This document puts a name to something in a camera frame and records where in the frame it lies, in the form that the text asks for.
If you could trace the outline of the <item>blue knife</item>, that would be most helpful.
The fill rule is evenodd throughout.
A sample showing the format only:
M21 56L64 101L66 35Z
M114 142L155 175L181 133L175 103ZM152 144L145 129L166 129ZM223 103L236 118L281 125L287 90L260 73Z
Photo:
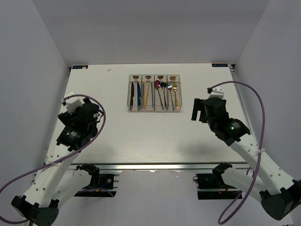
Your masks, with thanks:
M141 110L141 87L140 83L137 83L137 110Z

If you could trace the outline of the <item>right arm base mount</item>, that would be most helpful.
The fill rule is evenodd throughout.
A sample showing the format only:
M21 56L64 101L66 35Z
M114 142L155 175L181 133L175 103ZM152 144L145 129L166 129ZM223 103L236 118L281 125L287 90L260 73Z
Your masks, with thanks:
M237 196L242 199L242 194L238 189L228 185L219 185L210 173L196 174L193 181L197 185L199 200L234 200Z

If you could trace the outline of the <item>iridescent rainbow spoon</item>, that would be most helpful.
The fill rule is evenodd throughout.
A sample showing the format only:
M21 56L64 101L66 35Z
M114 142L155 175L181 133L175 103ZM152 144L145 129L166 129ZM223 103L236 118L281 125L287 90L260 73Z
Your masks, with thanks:
M158 95L159 95L159 99L160 99L161 108L162 108L162 110L164 110L163 103L162 103L162 99L161 99L161 95L160 95L160 92L159 92L159 88L160 88L160 81L159 81L159 80L155 80L155 88L156 88L156 90L158 91Z

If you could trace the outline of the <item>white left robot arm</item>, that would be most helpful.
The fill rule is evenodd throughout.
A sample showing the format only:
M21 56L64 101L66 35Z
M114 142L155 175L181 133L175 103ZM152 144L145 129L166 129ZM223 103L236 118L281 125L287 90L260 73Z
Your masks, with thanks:
M32 186L21 196L15 196L12 206L27 220L38 226L50 226L59 209L82 188L94 188L99 184L99 168L85 163L77 167L74 175L60 184L69 166L101 133L106 113L94 98L70 92L61 100L66 111L58 115L64 128L47 164L38 169L39 175Z

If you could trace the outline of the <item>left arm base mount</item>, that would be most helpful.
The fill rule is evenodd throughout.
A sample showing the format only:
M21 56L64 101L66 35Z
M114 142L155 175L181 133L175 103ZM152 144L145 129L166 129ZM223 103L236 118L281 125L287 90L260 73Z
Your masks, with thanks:
M75 197L113 198L119 187L119 174L94 170L90 184L80 189Z

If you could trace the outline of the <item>wooden chopstick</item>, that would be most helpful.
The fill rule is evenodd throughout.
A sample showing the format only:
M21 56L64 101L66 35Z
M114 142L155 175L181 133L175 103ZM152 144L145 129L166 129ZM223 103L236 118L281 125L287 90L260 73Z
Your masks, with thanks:
M148 98L149 98L149 90L150 90L150 84L148 84L148 87L147 87L147 92L146 92L146 98L145 98L145 106L148 105Z
M144 108L143 110L145 110L145 98L146 98L146 90L144 91Z

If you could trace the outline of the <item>black spoon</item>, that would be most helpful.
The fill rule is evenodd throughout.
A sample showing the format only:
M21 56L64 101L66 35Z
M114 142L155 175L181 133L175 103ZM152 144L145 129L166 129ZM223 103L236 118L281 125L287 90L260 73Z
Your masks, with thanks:
M163 95L164 95L164 105L165 105L165 109L167 109L167 104L166 104L166 95L165 95L165 88L166 88L166 83L165 82L161 82L160 83L161 88L163 89Z

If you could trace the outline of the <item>iridescent fork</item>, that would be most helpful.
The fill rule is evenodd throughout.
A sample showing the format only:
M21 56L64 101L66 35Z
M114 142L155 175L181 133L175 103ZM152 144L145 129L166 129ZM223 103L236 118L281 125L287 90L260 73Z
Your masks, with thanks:
M174 111L174 103L173 103L173 97L172 97L172 90L173 90L172 83L168 82L167 83L167 88L168 88L168 90L170 92L170 99L171 99L172 110Z

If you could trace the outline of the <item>black iridescent knife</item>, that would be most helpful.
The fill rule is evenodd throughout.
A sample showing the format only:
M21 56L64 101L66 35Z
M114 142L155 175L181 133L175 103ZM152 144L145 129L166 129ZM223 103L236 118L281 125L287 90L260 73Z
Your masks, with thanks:
M134 83L131 82L130 107L129 107L129 110L130 110L130 111L133 109L133 104L134 104L134 94L135 94Z

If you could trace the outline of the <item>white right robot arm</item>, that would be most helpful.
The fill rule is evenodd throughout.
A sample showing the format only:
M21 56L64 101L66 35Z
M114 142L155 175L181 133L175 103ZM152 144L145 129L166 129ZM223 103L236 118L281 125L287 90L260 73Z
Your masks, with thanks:
M301 182L283 171L259 148L250 129L226 111L221 86L208 89L207 99L194 99L191 119L208 124L210 130L233 151L238 153L254 171L254 176L240 172L233 165L222 162L211 174L197 174L200 189L234 187L257 200L265 212L275 220L282 220L301 204Z

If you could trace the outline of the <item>gold fork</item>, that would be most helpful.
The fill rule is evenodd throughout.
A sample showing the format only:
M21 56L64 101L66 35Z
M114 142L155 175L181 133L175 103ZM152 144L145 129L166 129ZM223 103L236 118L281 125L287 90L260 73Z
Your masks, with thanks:
M176 92L177 92L177 84L173 83L173 90L174 90L174 102L175 102L175 109L178 110L179 109L179 105L178 105L178 100L177 100L177 96L176 96Z

